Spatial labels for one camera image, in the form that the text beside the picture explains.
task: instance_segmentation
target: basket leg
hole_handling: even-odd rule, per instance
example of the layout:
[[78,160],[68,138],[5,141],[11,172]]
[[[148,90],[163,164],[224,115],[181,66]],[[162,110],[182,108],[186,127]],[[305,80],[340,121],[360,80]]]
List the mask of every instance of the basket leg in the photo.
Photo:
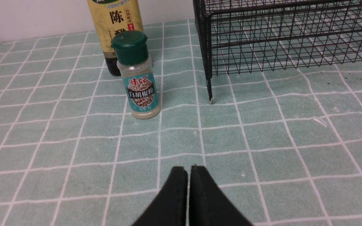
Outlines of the basket leg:
[[207,93],[209,94],[209,101],[212,102],[213,95],[211,93],[211,79],[206,79]]

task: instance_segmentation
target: bottle label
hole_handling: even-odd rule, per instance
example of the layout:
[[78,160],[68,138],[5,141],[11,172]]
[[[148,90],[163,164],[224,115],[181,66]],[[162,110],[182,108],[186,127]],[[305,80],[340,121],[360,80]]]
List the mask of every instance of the bottle label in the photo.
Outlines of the bottle label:
[[147,112],[157,107],[158,95],[152,73],[127,77],[123,81],[132,110]]
[[103,52],[114,52],[111,40],[126,30],[144,31],[137,0],[87,0]]

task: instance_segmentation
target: plastic bottle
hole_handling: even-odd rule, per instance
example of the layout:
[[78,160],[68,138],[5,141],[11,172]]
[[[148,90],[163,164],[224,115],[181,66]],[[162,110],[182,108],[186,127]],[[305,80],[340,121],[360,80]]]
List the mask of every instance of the plastic bottle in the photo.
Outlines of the plastic bottle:
[[111,40],[126,30],[144,32],[138,0],[87,0],[109,72],[120,76]]
[[161,109],[147,40],[138,30],[122,32],[112,40],[131,113],[141,120],[154,117]]

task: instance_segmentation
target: green bottle cap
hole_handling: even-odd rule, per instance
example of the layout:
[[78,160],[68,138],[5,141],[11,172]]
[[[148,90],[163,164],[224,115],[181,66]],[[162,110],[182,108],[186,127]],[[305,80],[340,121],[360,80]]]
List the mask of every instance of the green bottle cap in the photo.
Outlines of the green bottle cap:
[[127,30],[117,34],[111,41],[111,47],[123,65],[143,63],[149,57],[146,41],[148,37],[138,30]]

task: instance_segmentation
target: debris on mat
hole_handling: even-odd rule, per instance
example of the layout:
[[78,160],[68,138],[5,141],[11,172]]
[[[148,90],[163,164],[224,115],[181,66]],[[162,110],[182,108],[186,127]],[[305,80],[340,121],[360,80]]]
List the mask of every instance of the debris on mat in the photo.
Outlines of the debris on mat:
[[322,126],[328,127],[328,123],[325,120],[321,119],[320,117],[314,116],[314,117],[312,117],[312,119],[315,122],[320,123]]

